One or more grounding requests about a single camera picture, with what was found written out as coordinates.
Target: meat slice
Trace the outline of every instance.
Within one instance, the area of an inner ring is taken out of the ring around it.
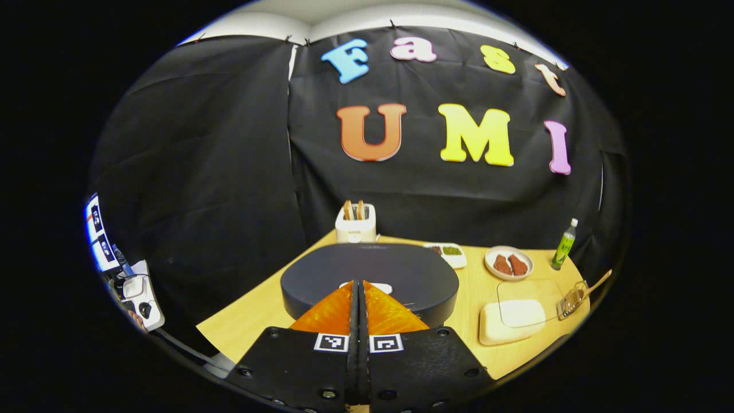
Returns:
[[[524,276],[528,272],[528,266],[525,262],[520,261],[514,254],[509,256],[509,263],[512,266],[512,273],[516,276]]]
[[[493,265],[495,270],[507,274],[508,276],[512,275],[512,269],[507,264],[507,261],[503,255],[497,255],[497,259],[495,260],[495,264]]]

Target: monitor screen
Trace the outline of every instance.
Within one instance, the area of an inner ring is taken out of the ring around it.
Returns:
[[[92,254],[97,262],[97,268],[104,272],[119,267],[120,263],[112,253],[111,244],[104,231],[97,194],[92,195],[85,214],[87,218],[87,236],[92,247]]]

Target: foam letter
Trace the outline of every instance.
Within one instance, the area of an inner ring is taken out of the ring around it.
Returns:
[[[367,42],[362,39],[354,39],[348,43],[339,46],[332,51],[328,51],[321,56],[321,60],[328,60],[339,71],[339,82],[342,84],[349,83],[359,76],[367,73],[369,68],[367,65],[360,65],[359,62],[367,62],[367,54],[360,49],[366,47]]]
[[[484,155],[488,164],[512,166],[515,162],[515,158],[509,153],[507,112],[489,109],[479,126],[460,104],[442,104],[438,107],[438,112],[446,117],[446,148],[441,150],[441,159],[464,162],[466,152],[461,147],[463,139],[474,162],[479,162],[488,143],[490,149]]]
[[[566,126],[555,121],[543,122],[550,132],[550,141],[553,144],[553,160],[550,161],[550,170],[553,173],[568,175],[571,165],[568,164],[566,154]]]
[[[484,55],[484,61],[494,70],[513,74],[515,65],[509,61],[509,55],[502,49],[484,45],[479,48]]]
[[[390,50],[390,55],[398,60],[420,60],[421,62],[433,62],[438,58],[433,53],[433,45],[422,37],[400,37],[395,39],[395,47]]]
[[[377,112],[385,116],[385,140],[378,145],[365,142],[367,106],[343,107],[336,112],[341,119],[341,147],[358,161],[384,161],[398,153],[401,142],[401,116],[407,112],[401,104],[381,104]]]
[[[548,83],[548,86],[553,89],[553,92],[558,93],[560,96],[566,96],[566,91],[563,90],[563,87],[558,86],[558,82],[556,82],[558,76],[556,76],[555,73],[551,72],[551,70],[543,64],[535,65],[535,68],[543,73],[545,81]]]

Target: black round lid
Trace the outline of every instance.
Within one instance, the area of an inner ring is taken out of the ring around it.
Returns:
[[[390,296],[414,313],[450,306],[448,313],[441,312],[445,317],[451,314],[459,289],[454,269],[428,248],[408,244],[334,244],[310,252],[283,273],[280,287],[286,310],[298,318],[339,285],[352,280],[389,284],[393,288]]]

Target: table top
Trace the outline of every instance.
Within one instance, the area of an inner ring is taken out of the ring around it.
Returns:
[[[382,236],[378,243],[406,243],[423,245],[423,241]],[[325,245],[336,244],[336,233],[331,231],[303,254],[281,268],[236,301],[197,325],[199,331],[214,347],[235,363],[245,355],[263,330],[270,326],[288,328],[295,321],[283,305],[280,277],[294,262]],[[553,318],[545,322],[543,330],[520,341],[500,345],[482,345],[479,342],[479,313],[488,303],[496,303],[497,286],[503,281],[492,275],[484,265],[489,247],[463,246],[467,266],[455,270],[459,278],[454,312],[444,326],[453,328],[474,356],[487,368],[492,378],[499,379],[525,364],[564,334],[572,333],[589,314],[589,300],[564,320]],[[567,257],[561,270],[551,268],[553,250],[522,250],[535,264],[526,280],[554,280],[562,295],[574,284],[583,281],[581,274]]]

